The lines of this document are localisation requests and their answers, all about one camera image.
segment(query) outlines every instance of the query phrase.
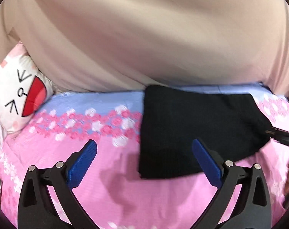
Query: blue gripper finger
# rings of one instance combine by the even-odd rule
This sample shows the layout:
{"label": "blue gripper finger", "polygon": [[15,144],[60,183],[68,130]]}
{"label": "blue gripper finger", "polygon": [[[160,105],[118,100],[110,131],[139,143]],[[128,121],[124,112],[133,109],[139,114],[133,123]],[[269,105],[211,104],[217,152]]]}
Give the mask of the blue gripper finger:
{"label": "blue gripper finger", "polygon": [[89,140],[78,159],[67,172],[67,185],[70,190],[80,185],[96,155],[97,143],[93,140]]}
{"label": "blue gripper finger", "polygon": [[201,143],[200,140],[195,139],[192,142],[192,152],[205,173],[208,181],[214,187],[222,187],[223,170],[220,165],[213,159],[208,149]]}

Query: white pillow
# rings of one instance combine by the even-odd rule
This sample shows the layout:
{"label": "white pillow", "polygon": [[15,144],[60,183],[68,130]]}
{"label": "white pillow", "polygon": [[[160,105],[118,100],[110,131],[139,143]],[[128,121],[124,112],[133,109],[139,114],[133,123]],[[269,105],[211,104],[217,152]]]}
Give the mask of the white pillow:
{"label": "white pillow", "polygon": [[0,65],[0,123],[8,134],[23,129],[52,94],[52,82],[19,42]]}

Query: open mouth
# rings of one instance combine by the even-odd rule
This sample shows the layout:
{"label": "open mouth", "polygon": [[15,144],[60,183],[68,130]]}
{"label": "open mouth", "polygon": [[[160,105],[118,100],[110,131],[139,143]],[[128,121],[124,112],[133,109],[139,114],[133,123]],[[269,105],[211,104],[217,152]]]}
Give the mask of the open mouth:
{"label": "open mouth", "polygon": [[22,117],[27,117],[34,113],[42,105],[46,96],[47,90],[43,81],[38,76],[35,76],[23,107]]}

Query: black cloth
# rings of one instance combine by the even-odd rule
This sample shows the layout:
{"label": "black cloth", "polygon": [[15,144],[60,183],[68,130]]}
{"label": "black cloth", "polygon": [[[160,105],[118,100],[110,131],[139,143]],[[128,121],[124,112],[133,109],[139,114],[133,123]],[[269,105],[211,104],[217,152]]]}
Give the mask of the black cloth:
{"label": "black cloth", "polygon": [[200,138],[224,160],[255,154],[272,127],[251,95],[199,94],[151,85],[145,90],[139,173],[166,179],[201,172],[192,153]]}

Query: silver screw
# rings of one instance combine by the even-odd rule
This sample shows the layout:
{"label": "silver screw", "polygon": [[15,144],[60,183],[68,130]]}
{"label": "silver screw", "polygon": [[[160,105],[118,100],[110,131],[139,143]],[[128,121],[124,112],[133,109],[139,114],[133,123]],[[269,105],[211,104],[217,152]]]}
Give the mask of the silver screw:
{"label": "silver screw", "polygon": [[29,171],[34,171],[35,170],[35,166],[34,165],[31,165],[30,167],[29,167]]}
{"label": "silver screw", "polygon": [[55,164],[55,167],[57,167],[57,168],[62,168],[64,166],[64,163],[63,162],[57,162],[56,164]]}
{"label": "silver screw", "polygon": [[254,164],[255,169],[260,170],[261,169],[261,165],[260,164]]}
{"label": "silver screw", "polygon": [[230,160],[227,160],[227,161],[225,162],[225,164],[226,164],[228,167],[234,166],[234,163],[233,163],[232,161],[230,161]]}

